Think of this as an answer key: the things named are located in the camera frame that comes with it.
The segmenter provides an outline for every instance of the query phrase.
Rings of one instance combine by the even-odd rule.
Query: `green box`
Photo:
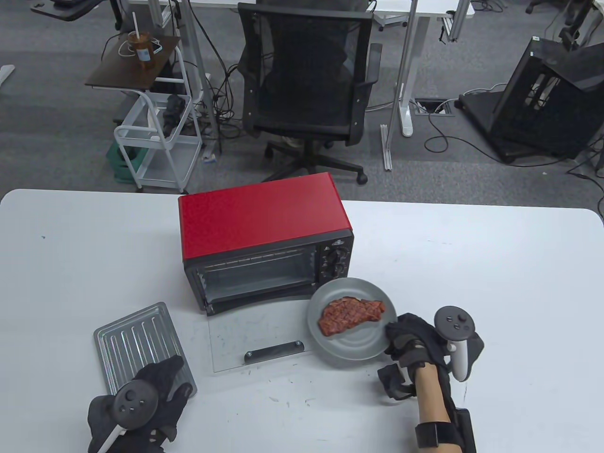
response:
[[[138,171],[141,164],[143,163],[143,159],[147,155],[147,148],[135,148],[132,146],[124,146],[126,149],[126,153],[130,157],[130,162],[132,162],[132,167],[134,167],[134,171]],[[128,168],[128,164],[124,160],[124,157],[121,155],[120,147],[116,142],[113,142],[105,155],[107,160],[109,161],[111,168],[114,171],[114,178],[117,182],[124,183],[133,183],[134,178]]]

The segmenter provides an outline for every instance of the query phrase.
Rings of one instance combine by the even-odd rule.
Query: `chair base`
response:
[[[306,171],[312,175],[316,173],[316,168],[321,166],[331,169],[355,172],[357,184],[364,185],[367,183],[367,175],[364,173],[363,167],[319,154],[317,152],[318,146],[319,144],[313,140],[304,140],[304,150],[299,151],[290,148],[289,146],[270,141],[266,145],[265,158],[271,159],[274,152],[278,151],[286,156],[294,158],[294,161],[262,182],[276,181],[278,179],[287,178],[300,169],[306,169]]]
[[[527,6],[525,12],[527,14],[532,14],[533,10],[535,9],[535,6],[539,6],[539,5],[543,4],[543,3],[552,3],[552,4],[563,3],[561,5],[561,7],[564,8],[564,3],[565,2],[559,2],[559,1],[556,1],[556,0],[533,0],[531,3],[529,3],[529,5]],[[564,20],[564,25],[566,25],[567,27],[570,26],[570,25],[572,25],[573,21],[574,21],[575,14],[576,14],[575,5],[573,3],[571,3],[568,6],[568,10],[566,12],[566,17],[565,17],[565,20]]]

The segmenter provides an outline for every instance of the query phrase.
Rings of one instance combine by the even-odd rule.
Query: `straw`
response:
[[[132,12],[132,19],[134,19],[134,30],[137,31],[137,39],[141,39],[141,34],[138,32],[137,14]]]

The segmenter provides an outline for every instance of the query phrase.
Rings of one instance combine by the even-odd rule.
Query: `metal baking tray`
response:
[[[115,395],[145,365],[173,355],[181,356],[185,364],[176,375],[168,398],[172,398],[174,391],[186,382],[193,386],[191,396],[197,393],[165,303],[158,302],[95,330],[94,341],[110,394]]]

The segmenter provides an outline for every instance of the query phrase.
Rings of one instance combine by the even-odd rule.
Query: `hand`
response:
[[[161,444],[176,437],[176,423],[187,404],[188,397],[193,391],[189,383],[182,384],[176,389],[172,399],[167,400],[174,379],[183,367],[184,361],[180,356],[172,356],[157,364],[149,364],[142,368],[134,379],[142,379],[152,384],[158,392],[158,405],[153,417],[138,429],[126,431],[111,445],[108,453],[161,453]],[[88,409],[88,425],[92,432],[89,452],[97,452],[116,425],[110,415],[110,407],[114,396],[97,396],[92,400]]]
[[[385,353],[398,364],[377,371],[386,393],[402,400],[416,395],[416,371],[425,364],[437,365],[442,376],[448,376],[445,364],[446,340],[436,329],[411,313],[398,317],[396,323],[386,326],[390,346]]]
[[[386,326],[386,337],[390,340],[386,354],[399,361],[401,368],[409,369],[412,381],[415,370],[425,363],[446,368],[446,340],[419,316],[411,313],[399,316],[396,323]]]

